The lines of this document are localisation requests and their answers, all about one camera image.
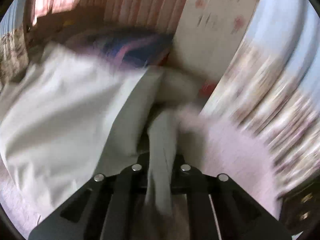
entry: black metal bracket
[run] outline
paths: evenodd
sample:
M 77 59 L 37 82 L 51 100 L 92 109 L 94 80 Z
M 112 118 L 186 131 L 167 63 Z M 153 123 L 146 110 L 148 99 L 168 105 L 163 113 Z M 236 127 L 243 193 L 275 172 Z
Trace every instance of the black metal bracket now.
M 149 154 L 116 176 L 97 174 L 40 223 L 29 240 L 126 240 L 134 201 L 147 190 Z M 177 155 L 172 194 L 186 194 L 191 240 L 289 240 L 286 229 L 226 174 L 203 175 Z

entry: pink fabric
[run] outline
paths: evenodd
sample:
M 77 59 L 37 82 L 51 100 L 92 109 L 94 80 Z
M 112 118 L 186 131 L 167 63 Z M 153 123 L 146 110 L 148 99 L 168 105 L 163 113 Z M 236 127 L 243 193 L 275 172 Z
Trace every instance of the pink fabric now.
M 151 37 L 147 37 L 147 38 L 141 38 L 139 40 L 135 40 L 135 41 L 132 41 L 130 42 L 129 44 L 127 45 L 124 45 L 120 50 L 119 52 L 117 53 L 116 57 L 115 57 L 115 61 L 120 63 L 123 61 L 123 58 L 124 58 L 124 55 L 130 51 L 130 50 L 133 50 L 133 49 L 138 49 L 138 48 L 141 48 L 149 43 L 151 43 L 152 41 L 156 40 L 158 38 L 158 35 L 154 35 L 154 36 L 151 36 Z
M 273 163 L 264 144 L 230 121 L 206 119 L 190 108 L 179 112 L 182 135 L 180 152 L 187 163 L 204 174 L 228 174 L 277 219 L 280 202 Z
M 38 224 L 41 217 L 20 195 L 1 158 L 0 203 L 13 225 L 24 238 L 28 239 L 31 230 Z

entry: curtain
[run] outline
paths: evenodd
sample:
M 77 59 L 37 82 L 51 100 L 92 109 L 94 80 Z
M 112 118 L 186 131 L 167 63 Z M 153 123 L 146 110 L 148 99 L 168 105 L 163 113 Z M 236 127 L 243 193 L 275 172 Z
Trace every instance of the curtain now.
M 260 0 L 201 112 L 232 119 L 268 145 L 280 195 L 319 171 L 319 22 L 308 0 Z
M 26 0 L 14 0 L 0 22 L 0 91 L 29 62 L 23 32 Z

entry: wall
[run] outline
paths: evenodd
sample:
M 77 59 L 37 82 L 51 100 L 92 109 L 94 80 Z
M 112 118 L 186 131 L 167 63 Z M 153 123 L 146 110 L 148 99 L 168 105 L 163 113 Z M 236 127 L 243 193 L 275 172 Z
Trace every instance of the wall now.
M 169 64 L 218 82 L 231 62 L 257 0 L 187 0 Z
M 175 32 L 186 0 L 80 0 L 80 6 L 105 8 L 104 19 Z

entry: pink wall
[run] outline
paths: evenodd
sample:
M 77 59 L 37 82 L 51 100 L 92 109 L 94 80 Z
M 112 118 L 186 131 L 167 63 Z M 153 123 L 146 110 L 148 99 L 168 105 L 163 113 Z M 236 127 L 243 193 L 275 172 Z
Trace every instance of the pink wall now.
M 105 21 L 175 32 L 186 0 L 80 0 L 80 6 L 104 7 Z

